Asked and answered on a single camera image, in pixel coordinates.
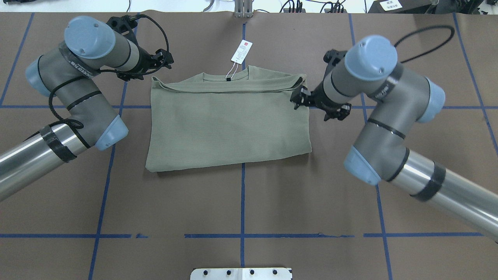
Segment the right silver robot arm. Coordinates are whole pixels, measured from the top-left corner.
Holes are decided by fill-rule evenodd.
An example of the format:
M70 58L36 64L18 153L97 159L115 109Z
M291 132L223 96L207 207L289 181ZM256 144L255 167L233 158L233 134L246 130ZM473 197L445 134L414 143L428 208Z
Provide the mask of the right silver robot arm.
M376 102L344 160L346 170L371 186L389 182L497 241L497 195L404 145L415 123L439 114L443 89L407 69L391 42L377 34L350 50L328 51L324 61L323 80L314 90L300 86L292 92L295 108L317 107L325 121L343 120L359 94Z

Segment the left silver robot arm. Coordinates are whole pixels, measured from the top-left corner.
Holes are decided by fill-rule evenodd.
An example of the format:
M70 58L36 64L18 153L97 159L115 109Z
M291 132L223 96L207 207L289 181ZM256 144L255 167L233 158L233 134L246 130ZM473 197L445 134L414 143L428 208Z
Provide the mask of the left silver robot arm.
M28 83L48 97L57 119L1 155L1 200L96 147L103 151L128 135L128 128L94 78L114 73L123 81L143 80L171 68L169 42L149 54L139 46L134 28L145 14L111 17L106 23L77 16L57 48L37 58L25 71Z

